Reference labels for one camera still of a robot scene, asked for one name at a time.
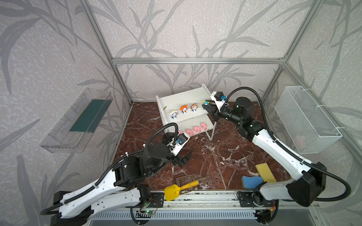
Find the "orange blue cat figurine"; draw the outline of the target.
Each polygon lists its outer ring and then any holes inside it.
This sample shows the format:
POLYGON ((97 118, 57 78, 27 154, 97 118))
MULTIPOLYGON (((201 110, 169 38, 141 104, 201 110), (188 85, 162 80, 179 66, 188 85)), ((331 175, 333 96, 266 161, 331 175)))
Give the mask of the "orange blue cat figurine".
POLYGON ((182 105, 180 107, 180 111, 183 113, 183 114, 186 114, 187 113, 187 110, 188 110, 188 106, 187 105, 182 105))

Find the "white blue small figurine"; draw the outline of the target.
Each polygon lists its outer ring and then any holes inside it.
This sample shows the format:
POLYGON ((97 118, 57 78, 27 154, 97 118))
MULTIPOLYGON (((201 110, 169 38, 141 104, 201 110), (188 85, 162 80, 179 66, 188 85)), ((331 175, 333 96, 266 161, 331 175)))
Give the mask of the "white blue small figurine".
POLYGON ((169 115, 171 116, 172 119, 176 119, 177 115, 178 115, 178 112, 177 112, 177 110, 174 110, 169 115))

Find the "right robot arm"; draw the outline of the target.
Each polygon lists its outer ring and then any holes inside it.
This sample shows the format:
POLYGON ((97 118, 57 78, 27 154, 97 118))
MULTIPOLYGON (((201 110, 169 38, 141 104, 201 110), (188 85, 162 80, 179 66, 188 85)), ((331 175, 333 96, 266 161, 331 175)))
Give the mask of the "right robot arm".
POLYGON ((253 118, 254 105, 248 98, 237 98, 232 108, 224 99, 206 100, 202 107, 215 121, 223 118, 234 123, 241 136, 266 151, 291 176, 287 181, 258 185, 255 194, 259 199, 293 200, 308 207, 324 191, 326 176, 309 167, 310 161, 305 158, 299 160, 300 156, 295 152, 288 153, 290 148, 274 141, 265 126, 253 118))

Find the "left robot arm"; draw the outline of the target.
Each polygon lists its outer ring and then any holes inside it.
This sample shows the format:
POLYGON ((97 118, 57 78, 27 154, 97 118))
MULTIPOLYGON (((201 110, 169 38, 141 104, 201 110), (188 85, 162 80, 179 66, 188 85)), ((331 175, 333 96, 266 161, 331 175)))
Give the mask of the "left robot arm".
POLYGON ((185 142, 173 146, 158 143, 122 156, 102 176, 74 192, 57 192, 52 226, 82 226, 104 212, 126 207, 139 207, 151 200, 148 177, 159 173, 168 163, 183 166, 192 151, 184 157, 178 153, 185 142))

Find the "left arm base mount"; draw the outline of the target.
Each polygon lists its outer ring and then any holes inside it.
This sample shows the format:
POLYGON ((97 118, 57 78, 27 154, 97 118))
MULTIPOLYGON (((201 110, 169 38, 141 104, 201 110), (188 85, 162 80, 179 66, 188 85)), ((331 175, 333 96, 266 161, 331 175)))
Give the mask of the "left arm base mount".
POLYGON ((140 195, 139 203, 135 207, 162 208, 165 201, 164 191, 150 191, 148 185, 139 185, 137 191, 140 195))

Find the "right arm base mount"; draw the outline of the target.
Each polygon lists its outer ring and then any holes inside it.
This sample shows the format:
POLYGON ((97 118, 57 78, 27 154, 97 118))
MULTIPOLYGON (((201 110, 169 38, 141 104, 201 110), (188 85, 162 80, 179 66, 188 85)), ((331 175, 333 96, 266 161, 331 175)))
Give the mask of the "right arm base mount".
POLYGON ((275 209, 275 200, 269 201, 262 197, 258 192, 253 191, 238 191, 236 193, 237 199, 241 207, 250 208, 266 208, 275 209))

